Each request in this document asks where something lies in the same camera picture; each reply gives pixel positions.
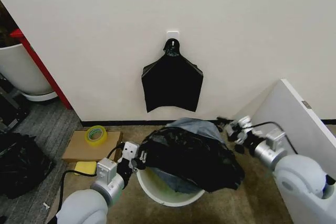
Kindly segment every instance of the trash bag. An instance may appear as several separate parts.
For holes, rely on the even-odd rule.
[[[180,43],[169,39],[164,56],[143,68],[142,85],[147,112],[161,106],[196,111],[203,73],[180,54]]]
[[[32,190],[54,167],[34,138],[17,133],[0,135],[0,193],[9,199]]]
[[[245,177],[217,127],[208,121],[183,118],[152,132],[140,145],[146,167],[173,190],[237,189]]]

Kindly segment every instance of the cardboard sheet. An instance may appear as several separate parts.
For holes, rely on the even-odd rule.
[[[108,131],[107,134],[107,139],[103,144],[93,147],[85,141],[85,131],[74,131],[62,159],[67,162],[100,161],[122,140],[120,131]],[[117,161],[120,154],[121,150],[117,150],[111,155],[111,159]]]

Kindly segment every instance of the power cord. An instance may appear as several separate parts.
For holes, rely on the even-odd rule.
[[[259,127],[259,126],[263,126],[263,125],[266,125],[266,124],[273,124],[275,125],[276,127],[278,127],[278,129],[280,129],[282,132],[285,133],[285,138],[287,140],[287,142],[289,143],[290,147],[293,149],[293,151],[295,152],[295,154],[298,154],[298,152],[296,151],[296,149],[294,148],[294,146],[292,145],[292,142],[289,140],[286,132],[283,130],[283,128],[276,122],[272,122],[272,121],[269,121],[269,122],[264,122],[264,123],[258,123],[258,124],[255,124],[255,125],[252,125],[250,127],[245,127],[243,129],[250,129],[250,128],[255,128],[255,127]]]
[[[115,148],[113,148],[110,153],[107,155],[107,158],[110,158],[110,156],[112,155],[112,153],[119,148],[123,148],[125,146],[124,143],[118,144]],[[82,173],[79,172],[77,170],[66,170],[63,174],[62,174],[62,178],[61,178],[61,185],[60,185],[60,190],[59,190],[59,203],[58,203],[58,209],[57,212],[59,212],[62,208],[62,204],[63,204],[63,194],[64,194],[64,180],[65,180],[65,175],[67,175],[67,173],[77,173],[79,175],[82,176],[86,176],[86,177],[96,177],[96,173],[95,174],[87,174],[87,173]]]
[[[110,151],[110,153],[107,155],[106,158],[110,158],[110,156],[112,155],[112,153],[113,153],[116,149],[122,149],[122,148],[124,148],[124,146],[125,146],[125,143],[120,143],[120,144],[118,144],[115,148],[113,148],[113,149]]]

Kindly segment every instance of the black bag on floor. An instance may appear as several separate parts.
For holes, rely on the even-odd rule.
[[[245,177],[234,153],[211,122],[188,118],[175,121],[147,136],[139,154],[142,151],[147,153],[146,167],[154,167],[161,179],[182,193],[192,193],[193,188],[179,179],[213,192],[237,189]]]
[[[34,137],[0,135],[0,193],[14,199],[32,190],[51,172],[54,163],[40,150]]]

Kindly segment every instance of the roll of tape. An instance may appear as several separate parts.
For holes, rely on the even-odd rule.
[[[85,140],[91,146],[98,146],[104,143],[107,139],[107,132],[103,126],[92,126],[86,131]]]

